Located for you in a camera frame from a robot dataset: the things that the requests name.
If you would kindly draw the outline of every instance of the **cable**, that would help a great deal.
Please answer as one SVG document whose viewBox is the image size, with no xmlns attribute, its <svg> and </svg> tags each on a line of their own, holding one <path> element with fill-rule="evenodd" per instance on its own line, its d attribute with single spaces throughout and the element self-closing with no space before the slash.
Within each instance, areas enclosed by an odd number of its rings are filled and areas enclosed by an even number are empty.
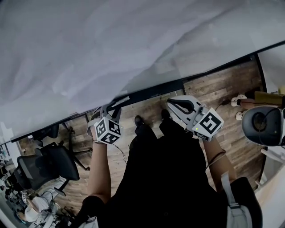
<svg viewBox="0 0 285 228">
<path fill-rule="evenodd" d="M 118 146 L 116 146 L 115 144 L 113 144 L 113 146 L 118 148 L 122 152 L 123 158 L 124 158 L 124 162 L 127 164 L 128 160 L 127 160 L 126 155 L 124 154 L 124 152 Z"/>
<path fill-rule="evenodd" d="M 218 159 L 216 159 L 216 160 L 214 160 L 218 155 L 221 155 L 221 154 L 223 154 L 222 156 L 220 156 Z M 206 169 L 208 169 L 208 167 L 210 167 L 212 164 L 214 164 L 214 163 L 216 163 L 217 161 L 219 161 L 222 157 L 224 157 L 224 156 L 226 156 L 226 152 L 220 152 L 220 153 L 218 153 L 212 160 L 214 160 L 213 162 L 211 162 L 211 163 L 209 163 L 207 166 L 206 166 L 206 168 L 205 168 L 205 170 Z"/>
<path fill-rule="evenodd" d="M 220 107 L 221 105 L 222 105 L 222 104 L 219 104 L 219 105 L 216 107 L 215 111 L 217 111 L 218 107 Z"/>
<path fill-rule="evenodd" d="M 263 118 L 263 120 L 262 120 L 262 122 L 261 122 L 261 124 L 260 124 L 260 126 L 259 126 L 258 138 L 259 138 L 259 141 L 260 141 L 262 144 L 264 144 L 264 143 L 263 143 L 262 140 L 261 140 L 261 126 L 262 126 L 262 124 L 265 122 L 266 117 L 268 116 L 268 114 L 271 113 L 271 112 L 273 112 L 273 111 L 275 111 L 275 110 L 277 110 L 277 109 L 280 109 L 280 107 L 271 109 L 271 110 L 264 116 L 264 118 Z"/>
<path fill-rule="evenodd" d="M 46 193 L 46 192 L 49 192 L 51 195 L 52 195 L 52 200 L 53 200 L 53 194 L 50 192 L 50 191 L 45 191 L 43 194 L 41 194 L 39 197 L 42 197 L 42 198 L 45 198 L 43 195 Z"/>
</svg>

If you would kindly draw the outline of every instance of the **black pants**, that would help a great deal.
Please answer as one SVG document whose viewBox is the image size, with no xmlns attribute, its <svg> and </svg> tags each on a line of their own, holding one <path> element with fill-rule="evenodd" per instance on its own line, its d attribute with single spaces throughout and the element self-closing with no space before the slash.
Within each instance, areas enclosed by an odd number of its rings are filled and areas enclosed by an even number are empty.
<svg viewBox="0 0 285 228">
<path fill-rule="evenodd" d="M 117 193 L 131 194 L 138 188 L 152 185 L 151 181 L 162 180 L 162 176 L 166 176 L 169 170 L 163 166 L 168 163 L 167 159 L 175 154 L 176 149 L 177 153 L 181 152 L 178 149 L 181 145 L 178 138 L 187 136 L 188 143 L 193 140 L 191 133 L 186 132 L 170 118 L 164 119 L 159 128 L 165 136 L 164 139 L 157 139 L 153 130 L 146 124 L 136 128 L 136 137 L 130 144 L 128 163 Z"/>
</svg>

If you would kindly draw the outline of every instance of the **fiducial marker cube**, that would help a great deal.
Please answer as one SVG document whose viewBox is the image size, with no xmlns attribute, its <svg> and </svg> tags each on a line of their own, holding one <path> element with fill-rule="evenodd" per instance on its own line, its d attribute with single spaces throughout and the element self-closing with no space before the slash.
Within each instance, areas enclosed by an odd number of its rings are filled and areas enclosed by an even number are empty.
<svg viewBox="0 0 285 228">
<path fill-rule="evenodd" d="M 94 127 L 97 140 L 105 144 L 113 144 L 122 135 L 122 127 L 106 117 L 95 123 Z"/>
<path fill-rule="evenodd" d="M 211 108 L 192 128 L 192 132 L 206 141 L 211 141 L 215 134 L 222 128 L 223 124 L 223 119 Z"/>
</svg>

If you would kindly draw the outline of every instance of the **backpack strap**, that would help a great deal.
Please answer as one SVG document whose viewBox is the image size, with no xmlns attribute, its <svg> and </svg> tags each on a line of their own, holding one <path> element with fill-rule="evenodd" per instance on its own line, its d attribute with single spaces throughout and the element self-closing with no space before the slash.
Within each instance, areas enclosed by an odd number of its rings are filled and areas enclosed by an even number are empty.
<svg viewBox="0 0 285 228">
<path fill-rule="evenodd" d="M 221 182 L 229 204 L 227 228 L 252 228 L 252 220 L 248 208 L 240 206 L 233 196 L 228 172 L 222 175 Z"/>
</svg>

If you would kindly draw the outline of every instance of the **chair base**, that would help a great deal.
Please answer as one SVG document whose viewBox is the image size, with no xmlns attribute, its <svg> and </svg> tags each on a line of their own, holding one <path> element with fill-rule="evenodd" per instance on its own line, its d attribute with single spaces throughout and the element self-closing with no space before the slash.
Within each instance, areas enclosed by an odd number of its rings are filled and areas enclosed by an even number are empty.
<svg viewBox="0 0 285 228">
<path fill-rule="evenodd" d="M 63 185 L 61 185 L 60 188 L 56 188 L 54 187 L 54 190 L 59 194 L 59 195 L 62 195 L 62 196 L 66 196 L 65 192 L 63 191 L 63 189 L 66 187 L 66 185 L 68 184 L 69 180 L 66 180 Z"/>
</svg>

